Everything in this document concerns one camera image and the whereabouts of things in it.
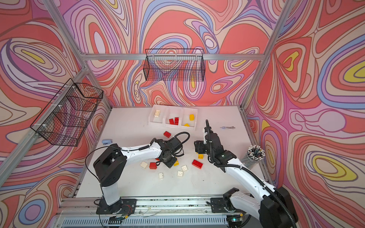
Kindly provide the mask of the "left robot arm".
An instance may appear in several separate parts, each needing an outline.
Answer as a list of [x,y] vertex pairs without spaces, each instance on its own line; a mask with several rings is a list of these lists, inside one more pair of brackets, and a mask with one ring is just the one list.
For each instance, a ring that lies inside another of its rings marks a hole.
[[123,207],[117,183],[123,169],[148,159],[157,159],[156,166],[163,163],[172,168],[177,158],[184,156],[183,144],[189,139],[188,132],[180,132],[169,140],[153,138],[150,143],[141,146],[120,147],[116,143],[105,146],[105,151],[93,163],[103,194],[100,202],[116,213]]

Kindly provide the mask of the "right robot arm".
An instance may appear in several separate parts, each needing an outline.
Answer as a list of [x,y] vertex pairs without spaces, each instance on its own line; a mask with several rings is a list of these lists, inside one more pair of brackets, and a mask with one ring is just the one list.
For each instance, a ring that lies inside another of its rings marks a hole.
[[227,210],[246,212],[264,228],[295,228],[298,215],[289,192],[283,187],[274,187],[249,170],[235,154],[224,149],[209,122],[205,123],[203,140],[194,143],[196,151],[206,154],[209,163],[233,177],[250,193],[248,196],[236,189],[226,192]]

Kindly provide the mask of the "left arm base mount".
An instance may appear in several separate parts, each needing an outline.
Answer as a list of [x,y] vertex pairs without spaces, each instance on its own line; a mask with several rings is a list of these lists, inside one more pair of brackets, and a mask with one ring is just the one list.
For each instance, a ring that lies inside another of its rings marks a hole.
[[[94,204],[97,206],[96,214],[99,217],[100,224],[103,228],[107,228],[109,224],[122,222],[129,216],[135,213],[137,199],[122,199],[120,198],[116,203],[107,205],[104,198],[96,199]],[[101,219],[101,215],[113,215],[104,222]]]

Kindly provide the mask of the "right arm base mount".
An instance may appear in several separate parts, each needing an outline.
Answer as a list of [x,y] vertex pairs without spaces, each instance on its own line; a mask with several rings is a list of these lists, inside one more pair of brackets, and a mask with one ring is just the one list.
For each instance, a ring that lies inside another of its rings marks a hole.
[[210,198],[206,204],[211,207],[213,213],[229,214],[226,217],[228,228],[244,228],[251,219],[251,215],[234,208],[227,198]]

